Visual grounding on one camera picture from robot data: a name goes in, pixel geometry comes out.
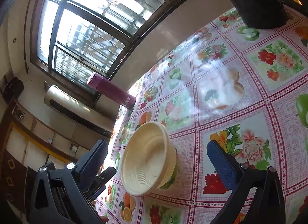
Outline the large barred window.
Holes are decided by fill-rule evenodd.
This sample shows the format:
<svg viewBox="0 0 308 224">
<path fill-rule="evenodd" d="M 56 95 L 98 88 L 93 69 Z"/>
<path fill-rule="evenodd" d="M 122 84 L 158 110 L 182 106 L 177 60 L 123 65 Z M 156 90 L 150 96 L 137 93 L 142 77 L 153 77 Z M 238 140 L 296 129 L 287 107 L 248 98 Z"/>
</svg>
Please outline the large barred window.
<svg viewBox="0 0 308 224">
<path fill-rule="evenodd" d="M 187 0 L 33 0 L 31 62 L 94 101 L 93 72 L 107 79 L 145 36 Z"/>
</svg>

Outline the large yellow plastic bowl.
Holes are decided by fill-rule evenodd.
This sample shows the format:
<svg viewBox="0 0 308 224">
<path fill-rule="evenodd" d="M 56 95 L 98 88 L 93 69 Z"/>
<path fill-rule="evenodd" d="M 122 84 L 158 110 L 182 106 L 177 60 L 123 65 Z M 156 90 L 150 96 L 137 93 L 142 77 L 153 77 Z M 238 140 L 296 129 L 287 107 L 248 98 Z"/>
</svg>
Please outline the large yellow plastic bowl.
<svg viewBox="0 0 308 224">
<path fill-rule="evenodd" d="M 147 122 L 131 136 L 121 161 L 121 182 L 132 196 L 143 196 L 164 186 L 177 164 L 177 152 L 165 126 Z"/>
</svg>

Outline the white tower air conditioner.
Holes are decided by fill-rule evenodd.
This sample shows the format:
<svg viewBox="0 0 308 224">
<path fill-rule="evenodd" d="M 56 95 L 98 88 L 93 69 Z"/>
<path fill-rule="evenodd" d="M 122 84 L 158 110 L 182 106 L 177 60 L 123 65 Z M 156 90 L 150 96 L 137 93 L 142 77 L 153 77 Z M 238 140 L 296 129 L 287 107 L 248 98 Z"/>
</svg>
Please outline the white tower air conditioner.
<svg viewBox="0 0 308 224">
<path fill-rule="evenodd" d="M 72 96 L 52 85 L 44 96 L 44 103 L 72 121 L 99 133 L 111 137 L 114 123 L 111 119 L 87 107 Z"/>
</svg>

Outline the magenta thermos bottle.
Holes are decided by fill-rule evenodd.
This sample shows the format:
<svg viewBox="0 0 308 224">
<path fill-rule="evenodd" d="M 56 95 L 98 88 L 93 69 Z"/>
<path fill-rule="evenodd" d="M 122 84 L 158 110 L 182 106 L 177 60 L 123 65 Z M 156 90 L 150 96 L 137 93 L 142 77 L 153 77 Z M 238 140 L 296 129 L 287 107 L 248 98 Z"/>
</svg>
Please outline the magenta thermos bottle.
<svg viewBox="0 0 308 224">
<path fill-rule="evenodd" d="M 127 109 L 132 109 L 135 105 L 136 98 L 134 96 L 119 88 L 99 73 L 94 72 L 88 78 L 87 85 Z"/>
</svg>

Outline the floral fruit tablecloth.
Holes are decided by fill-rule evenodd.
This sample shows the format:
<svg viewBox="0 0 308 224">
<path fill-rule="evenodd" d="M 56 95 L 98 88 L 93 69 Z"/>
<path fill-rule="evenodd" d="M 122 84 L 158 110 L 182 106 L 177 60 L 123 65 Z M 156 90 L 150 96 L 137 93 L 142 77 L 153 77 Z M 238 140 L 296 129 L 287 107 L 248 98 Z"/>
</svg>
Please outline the floral fruit tablecloth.
<svg viewBox="0 0 308 224">
<path fill-rule="evenodd" d="M 162 187 L 128 194 L 117 173 L 95 207 L 109 223 L 210 223 L 226 189 L 207 157 L 211 140 L 252 168 L 276 168 L 293 223 L 307 207 L 307 17 L 285 9 L 272 30 L 246 26 L 236 9 L 211 21 L 145 73 L 121 107 L 104 166 L 120 169 L 144 123 L 164 125 L 177 166 Z"/>
</svg>

